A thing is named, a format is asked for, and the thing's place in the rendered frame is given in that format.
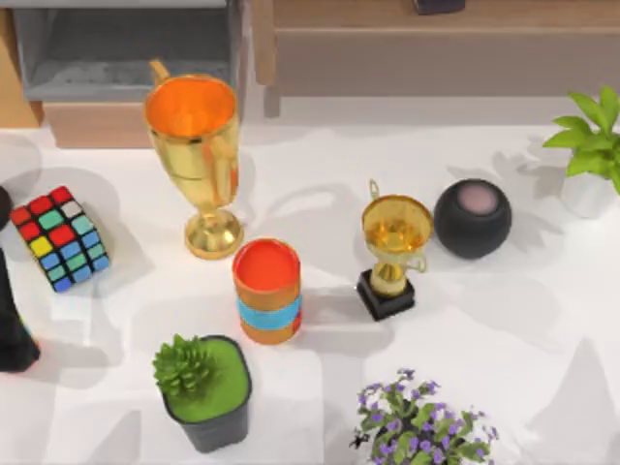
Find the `orange and blue can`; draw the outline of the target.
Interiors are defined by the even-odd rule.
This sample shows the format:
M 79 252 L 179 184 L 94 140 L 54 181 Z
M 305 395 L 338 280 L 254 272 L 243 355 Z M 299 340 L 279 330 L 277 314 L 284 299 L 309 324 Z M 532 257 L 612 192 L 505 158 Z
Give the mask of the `orange and blue can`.
M 253 341 L 277 345 L 300 328 L 301 262 L 289 244 L 258 238 L 241 247 L 232 261 L 241 328 Z

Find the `small gold trophy black base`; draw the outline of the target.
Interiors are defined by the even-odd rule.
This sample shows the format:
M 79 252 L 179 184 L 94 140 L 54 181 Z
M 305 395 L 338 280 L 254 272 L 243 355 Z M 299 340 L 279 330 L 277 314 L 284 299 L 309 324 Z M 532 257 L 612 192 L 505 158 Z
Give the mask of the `small gold trophy black base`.
M 407 271 L 426 271 L 422 249 L 434 232 L 434 222 L 421 202 L 382 195 L 374 179 L 369 191 L 371 202 L 363 210 L 361 224 L 365 245 L 377 262 L 360 273 L 356 290 L 373 320 L 381 321 L 415 306 L 416 291 Z

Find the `large gold trophy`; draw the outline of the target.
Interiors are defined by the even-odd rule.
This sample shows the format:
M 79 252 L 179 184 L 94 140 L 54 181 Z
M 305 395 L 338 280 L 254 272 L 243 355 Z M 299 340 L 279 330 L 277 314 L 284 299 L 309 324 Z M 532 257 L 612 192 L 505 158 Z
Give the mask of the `large gold trophy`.
M 235 91 L 210 75 L 173 76 L 159 60 L 149 63 L 154 86 L 144 100 L 148 133 L 170 180 L 196 209 L 185 244 L 197 257 L 231 255 L 243 227 L 226 209 L 239 182 L 239 117 Z

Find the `black round speaker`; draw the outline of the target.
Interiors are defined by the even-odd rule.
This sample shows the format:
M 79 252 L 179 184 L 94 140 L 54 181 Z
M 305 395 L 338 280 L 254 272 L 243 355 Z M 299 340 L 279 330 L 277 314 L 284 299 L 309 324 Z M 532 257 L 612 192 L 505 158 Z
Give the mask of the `black round speaker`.
M 435 235 L 457 257 L 480 259 L 497 250 L 512 227 L 512 206 L 495 184 L 468 178 L 455 182 L 434 208 Z

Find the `green succulent in black pot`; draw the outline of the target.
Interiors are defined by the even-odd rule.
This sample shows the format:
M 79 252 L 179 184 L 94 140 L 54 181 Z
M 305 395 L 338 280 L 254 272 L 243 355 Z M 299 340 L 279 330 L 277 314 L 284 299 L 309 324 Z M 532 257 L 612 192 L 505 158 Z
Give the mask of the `green succulent in black pot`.
M 161 345 L 152 365 L 169 417 L 195 450 L 210 453 L 246 438 L 253 385 L 235 340 L 176 334 Z

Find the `purple flower plant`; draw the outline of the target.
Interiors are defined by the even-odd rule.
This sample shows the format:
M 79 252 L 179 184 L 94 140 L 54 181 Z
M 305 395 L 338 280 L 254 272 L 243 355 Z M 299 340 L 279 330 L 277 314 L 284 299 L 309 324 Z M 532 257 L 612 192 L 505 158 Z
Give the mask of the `purple flower plant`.
M 401 368 L 393 382 L 358 393 L 349 447 L 367 447 L 368 465 L 497 465 L 492 447 L 500 436 L 486 413 L 455 410 L 436 399 L 437 382 L 415 380 L 415 370 Z

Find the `wooden shelf unit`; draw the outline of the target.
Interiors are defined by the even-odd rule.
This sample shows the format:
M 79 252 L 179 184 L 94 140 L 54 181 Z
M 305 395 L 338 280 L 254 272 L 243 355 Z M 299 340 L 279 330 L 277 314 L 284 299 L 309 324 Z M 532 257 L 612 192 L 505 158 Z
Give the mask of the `wooden shelf unit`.
M 256 81 L 293 97 L 546 98 L 620 89 L 620 0 L 248 0 Z

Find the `wooden cupboard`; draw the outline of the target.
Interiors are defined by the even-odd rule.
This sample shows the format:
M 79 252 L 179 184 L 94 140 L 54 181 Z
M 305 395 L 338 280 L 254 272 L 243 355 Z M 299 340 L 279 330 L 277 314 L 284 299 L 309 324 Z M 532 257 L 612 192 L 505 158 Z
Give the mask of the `wooden cupboard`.
M 147 9 L 25 9 L 0 0 L 0 128 L 48 123 L 62 148 L 142 148 Z

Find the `colourful puzzle cube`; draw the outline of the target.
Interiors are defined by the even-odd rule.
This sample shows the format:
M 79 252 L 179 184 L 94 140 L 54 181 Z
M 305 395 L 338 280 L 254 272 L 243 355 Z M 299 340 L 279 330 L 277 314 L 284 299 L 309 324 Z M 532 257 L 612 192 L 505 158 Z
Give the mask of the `colourful puzzle cube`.
M 96 226 L 66 186 L 13 208 L 10 220 L 57 293 L 110 265 Z

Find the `dark object on shelf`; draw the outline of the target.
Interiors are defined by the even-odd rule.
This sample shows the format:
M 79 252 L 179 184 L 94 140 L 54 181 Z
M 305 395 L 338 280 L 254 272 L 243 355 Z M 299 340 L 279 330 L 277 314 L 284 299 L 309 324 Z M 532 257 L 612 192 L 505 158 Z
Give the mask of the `dark object on shelf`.
M 412 0 L 420 16 L 457 13 L 465 9 L 466 0 Z

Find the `grey cabinet with dark inside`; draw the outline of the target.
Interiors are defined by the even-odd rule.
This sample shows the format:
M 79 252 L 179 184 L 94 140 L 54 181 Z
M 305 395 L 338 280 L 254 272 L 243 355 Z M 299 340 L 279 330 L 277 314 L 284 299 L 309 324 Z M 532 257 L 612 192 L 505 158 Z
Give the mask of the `grey cabinet with dark inside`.
M 240 0 L 8 0 L 25 97 L 139 102 L 149 63 L 237 81 Z

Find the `green leafy plant white pot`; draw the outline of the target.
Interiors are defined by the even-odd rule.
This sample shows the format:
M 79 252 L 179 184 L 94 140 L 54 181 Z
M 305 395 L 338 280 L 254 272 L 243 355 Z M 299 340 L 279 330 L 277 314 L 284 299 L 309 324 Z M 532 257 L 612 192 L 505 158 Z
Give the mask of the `green leafy plant white pot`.
M 555 118 L 561 130 L 542 146 L 571 151 L 560 199 L 577 216 L 594 219 L 620 199 L 620 132 L 614 130 L 620 95 L 604 85 L 598 99 L 579 92 L 569 97 L 582 114 Z

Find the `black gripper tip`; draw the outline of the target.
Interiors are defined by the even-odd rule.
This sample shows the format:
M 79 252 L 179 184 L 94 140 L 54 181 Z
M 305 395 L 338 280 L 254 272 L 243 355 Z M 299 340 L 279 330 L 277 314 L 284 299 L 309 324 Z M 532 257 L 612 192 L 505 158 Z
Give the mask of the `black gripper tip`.
M 24 372 L 40 354 L 17 311 L 5 253 L 0 246 L 0 372 Z

